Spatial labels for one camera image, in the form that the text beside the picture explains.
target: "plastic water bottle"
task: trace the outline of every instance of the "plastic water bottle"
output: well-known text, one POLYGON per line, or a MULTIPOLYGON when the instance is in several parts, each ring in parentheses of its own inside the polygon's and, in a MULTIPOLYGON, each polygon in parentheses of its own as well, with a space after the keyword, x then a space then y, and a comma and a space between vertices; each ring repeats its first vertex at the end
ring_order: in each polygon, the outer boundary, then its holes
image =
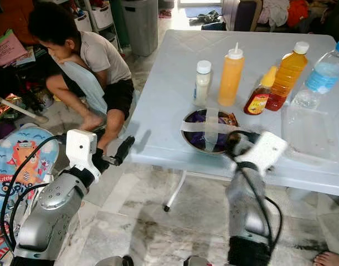
POLYGON ((335 50, 328 52, 317 61, 291 104, 316 109, 323 95, 333 88, 338 79, 339 42, 335 50))

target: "black cable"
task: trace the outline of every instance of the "black cable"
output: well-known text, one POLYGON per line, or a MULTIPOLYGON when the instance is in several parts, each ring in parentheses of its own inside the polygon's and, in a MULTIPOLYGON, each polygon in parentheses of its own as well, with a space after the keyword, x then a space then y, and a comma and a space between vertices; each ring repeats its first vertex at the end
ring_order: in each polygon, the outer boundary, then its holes
POLYGON ((276 204, 272 199, 270 199, 269 197, 265 197, 265 199, 267 201, 269 201, 271 204, 273 204, 273 206, 278 210, 279 212, 279 227, 278 227, 278 231, 276 233, 275 239, 273 241, 273 249, 275 248, 279 237, 280 237, 280 233, 281 233, 281 229, 283 228, 283 213, 281 212, 281 209, 279 208, 278 204, 276 204))
POLYGON ((23 198, 32 190, 35 190, 39 187, 45 187, 46 185, 48 185, 49 183, 44 183, 44 184, 39 184, 39 185, 35 185, 33 187, 28 187, 17 199, 16 203, 13 206, 13 211, 11 213, 11 217, 9 219, 9 237, 11 239, 12 242, 12 246, 16 246, 16 239, 14 238, 14 232, 13 232, 13 222, 14 222, 14 216, 16 215, 17 209, 19 204, 21 203, 21 201, 23 200, 23 198))
POLYGON ((270 222, 269 222, 269 219, 268 219, 268 214, 267 214, 267 211, 266 211, 266 209, 264 207, 263 201, 260 198, 260 196, 258 195, 254 185, 251 182, 251 179, 244 172, 244 170, 239 167, 239 164, 238 164, 238 168, 239 168, 240 172, 242 173, 242 175, 244 176, 244 178, 246 179, 246 181, 247 181, 248 185, 250 186, 251 190, 253 191, 253 194, 254 194, 254 196, 255 196, 255 198, 257 200, 257 203, 258 203, 260 209, 262 210, 265 222, 267 223, 267 227, 268 227, 268 245, 269 245, 269 248, 270 248, 270 253, 272 253, 273 249, 274 249, 274 247, 273 247, 273 234, 272 234, 272 231, 271 231, 271 226, 270 226, 270 222))
POLYGON ((6 207, 7 207, 7 203, 8 203, 8 198, 11 195, 11 190, 13 188, 14 182, 17 179, 18 174, 20 173, 20 171, 22 170, 22 168, 27 164, 27 162, 37 153, 38 150, 40 150, 41 147, 43 147, 48 141, 50 140, 55 140, 60 138, 59 136, 52 136, 47 138, 46 140, 44 140, 42 143, 40 143, 38 145, 38 147, 36 147, 34 149, 34 151, 32 151, 32 153, 26 158, 26 160, 24 162, 22 162, 22 164, 18 167, 18 169, 16 170, 16 172, 14 173, 11 182, 8 186, 6 195, 4 197, 4 201, 2 204, 2 209, 1 209, 1 215, 0 215, 0 228, 2 231, 2 234, 4 236, 4 240, 6 241, 6 245, 8 246, 9 250, 12 252, 14 250, 14 246, 12 245, 12 242, 10 240, 10 238, 7 235, 6 229, 4 227, 4 216, 6 214, 6 207))

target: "floor mat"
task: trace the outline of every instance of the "floor mat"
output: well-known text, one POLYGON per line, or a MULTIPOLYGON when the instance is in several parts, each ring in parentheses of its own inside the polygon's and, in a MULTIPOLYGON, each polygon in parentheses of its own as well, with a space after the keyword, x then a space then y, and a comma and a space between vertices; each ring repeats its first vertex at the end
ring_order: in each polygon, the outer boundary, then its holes
POLYGON ((215 10, 221 15, 221 6, 209 6, 209 7, 186 7, 187 18, 196 18, 199 14, 208 14, 210 11, 215 10))

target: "boy's bare foot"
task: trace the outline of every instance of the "boy's bare foot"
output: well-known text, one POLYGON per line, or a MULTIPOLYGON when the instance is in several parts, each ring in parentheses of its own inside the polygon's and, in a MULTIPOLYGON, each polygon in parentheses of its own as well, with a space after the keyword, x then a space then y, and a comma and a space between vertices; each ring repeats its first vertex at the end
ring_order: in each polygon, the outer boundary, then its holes
POLYGON ((96 114, 90 113, 83 119, 83 124, 80 125, 79 129, 91 131, 92 129, 95 129, 99 125, 101 125, 103 122, 103 119, 100 116, 97 116, 96 114))
POLYGON ((314 266, 339 266, 339 255, 323 252, 315 257, 314 266))

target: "tiled floor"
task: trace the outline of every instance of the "tiled floor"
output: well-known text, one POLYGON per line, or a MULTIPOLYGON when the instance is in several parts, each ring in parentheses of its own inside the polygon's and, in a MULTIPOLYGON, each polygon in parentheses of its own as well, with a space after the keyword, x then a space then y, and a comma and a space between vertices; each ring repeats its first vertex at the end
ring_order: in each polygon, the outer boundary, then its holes
MULTIPOLYGON (((172 19, 159 19, 159 43, 167 29, 192 28, 183 12, 174 9, 172 19)), ((155 57, 156 51, 147 58, 126 57, 137 90, 142 90, 155 57)), ((55 119, 44 127, 55 134, 81 122, 63 103, 55 103, 47 116, 55 119)), ((114 141, 108 154, 118 145, 114 141)), ((61 151, 55 168, 62 169, 66 162, 61 151)), ((55 265, 93 266, 101 259, 125 254, 133 257, 135 266, 182 265, 189 255, 224 265, 229 223, 224 191, 229 183, 189 176, 166 213, 162 205, 175 189, 179 174, 133 163, 110 167, 84 199, 55 265)), ((312 193, 294 202, 283 187, 268 187, 266 193, 284 213, 281 240, 270 265, 312 265, 320 251, 329 248, 339 253, 339 205, 331 197, 312 193)), ((273 208, 271 212, 277 225, 277 212, 273 208)))

